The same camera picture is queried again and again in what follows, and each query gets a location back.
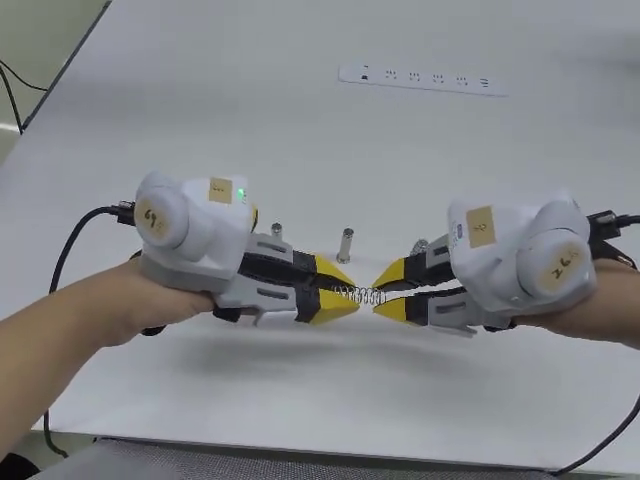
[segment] power strip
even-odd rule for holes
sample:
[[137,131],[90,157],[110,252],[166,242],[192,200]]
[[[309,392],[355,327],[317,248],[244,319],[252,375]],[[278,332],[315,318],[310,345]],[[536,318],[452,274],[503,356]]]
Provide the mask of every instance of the power strip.
[[383,87],[437,90],[467,93],[488,97],[508,96],[498,82],[488,77],[469,77],[445,73],[427,73],[418,70],[398,70],[380,65],[357,64],[340,67],[338,79],[346,83],[378,85]]

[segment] floor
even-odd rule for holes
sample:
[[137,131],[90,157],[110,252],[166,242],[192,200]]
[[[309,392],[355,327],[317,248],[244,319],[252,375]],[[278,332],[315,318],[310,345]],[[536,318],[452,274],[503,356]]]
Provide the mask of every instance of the floor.
[[[47,87],[105,0],[2,0],[0,2],[0,60],[27,81]],[[37,105],[42,92],[29,89],[10,77],[18,109],[25,118]],[[0,165],[19,138],[10,103],[0,86]],[[92,441],[81,435],[55,435],[58,445],[73,452]],[[58,461],[44,446],[41,433],[32,433],[17,446],[39,468]]]

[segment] black cable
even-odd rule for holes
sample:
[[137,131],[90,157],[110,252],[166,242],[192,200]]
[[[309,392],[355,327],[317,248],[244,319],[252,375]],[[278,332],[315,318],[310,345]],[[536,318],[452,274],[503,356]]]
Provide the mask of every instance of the black cable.
[[640,215],[620,215],[616,218],[618,228],[626,228],[631,225],[640,224]]
[[9,71],[9,73],[11,75],[13,75],[14,77],[16,77],[18,79],[18,81],[20,83],[22,83],[24,86],[29,87],[29,88],[33,88],[34,90],[39,90],[41,92],[46,92],[47,91],[46,88],[38,87],[37,85],[33,85],[33,84],[27,82],[24,78],[22,78],[20,75],[18,75],[13,68],[11,68],[9,65],[7,65],[2,60],[0,60],[0,65],[2,65],[4,68],[6,68]]
[[[60,282],[60,275],[62,275],[62,268],[64,267],[64,263],[66,262],[67,257],[69,256],[71,247],[73,247],[73,244],[78,239],[78,235],[80,235],[80,232],[85,227],[85,225],[89,223],[89,221],[91,221],[93,218],[99,215],[102,215],[103,213],[108,213],[110,215],[117,215],[118,221],[120,222],[120,217],[122,215],[125,215],[125,214],[129,215],[131,213],[128,211],[129,208],[131,209],[131,211],[133,211],[133,204],[127,204],[127,206],[121,205],[118,207],[116,206],[100,207],[100,208],[96,208],[95,210],[91,210],[89,213],[87,213],[84,217],[80,219],[78,224],[72,230],[71,235],[69,235],[69,238],[67,239],[66,243],[64,244],[64,247],[62,248],[62,252],[60,252],[60,256],[58,257],[58,261],[56,262],[56,268],[53,271],[53,277],[51,278],[51,286],[49,287],[49,294],[54,293],[58,289],[58,283]],[[53,442],[53,439],[51,438],[51,427],[49,425],[49,421],[50,421],[50,415],[49,415],[49,410],[47,410],[46,412],[44,412],[44,418],[43,418],[44,441],[47,447],[53,453],[55,453],[56,455],[60,455],[62,458],[69,457],[69,454],[65,450],[59,448]]]
[[13,110],[13,116],[16,119],[16,124],[18,125],[18,133],[22,135],[24,129],[22,128],[22,120],[20,120],[20,112],[18,111],[18,105],[16,105],[16,99],[13,96],[13,90],[11,90],[11,84],[9,83],[9,79],[4,73],[2,67],[0,67],[0,77],[2,78],[2,83],[4,83],[5,88],[7,89],[7,95],[9,95],[9,101],[11,102],[11,109]]
[[553,470],[547,473],[549,473],[550,475],[553,475],[554,477],[559,477],[561,475],[565,475],[575,470],[576,468],[581,467],[582,465],[587,463],[589,460],[591,460],[593,457],[598,455],[602,450],[607,448],[616,438],[618,438],[620,434],[622,434],[622,432],[624,432],[627,429],[627,427],[631,425],[631,423],[636,419],[636,417],[638,416],[638,413],[640,413],[640,396],[638,396],[633,408],[631,409],[629,414],[625,417],[625,419],[620,423],[620,425],[618,425],[618,427],[613,432],[611,432],[603,441],[601,441],[598,445],[596,445],[594,449],[592,449],[584,457],[576,460],[575,462],[567,465],[566,467],[560,468],[558,470]]

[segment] metal pin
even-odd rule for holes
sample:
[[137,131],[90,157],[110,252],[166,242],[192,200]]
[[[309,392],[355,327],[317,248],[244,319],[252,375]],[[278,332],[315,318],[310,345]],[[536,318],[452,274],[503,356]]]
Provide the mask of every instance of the metal pin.
[[340,240],[340,250],[336,255],[338,263],[349,263],[351,257],[349,256],[349,250],[351,250],[351,239],[353,238],[353,229],[345,228],[342,232],[342,240]]
[[429,247],[429,242],[427,241],[426,238],[421,238],[413,245],[413,248],[411,249],[411,253],[409,254],[409,256],[414,256],[419,253],[426,252],[427,247]]
[[280,225],[279,223],[273,223],[271,224],[271,235],[276,237],[276,238],[282,238],[282,225]]

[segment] white power strip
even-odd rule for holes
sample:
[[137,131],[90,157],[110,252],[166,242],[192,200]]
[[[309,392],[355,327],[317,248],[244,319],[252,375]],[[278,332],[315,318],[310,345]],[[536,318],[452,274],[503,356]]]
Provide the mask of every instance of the white power strip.
[[507,94],[494,79],[427,73],[418,70],[398,70],[380,65],[357,64],[340,67],[341,82],[379,85],[384,87],[438,90],[441,92],[467,93],[489,97],[506,97]]

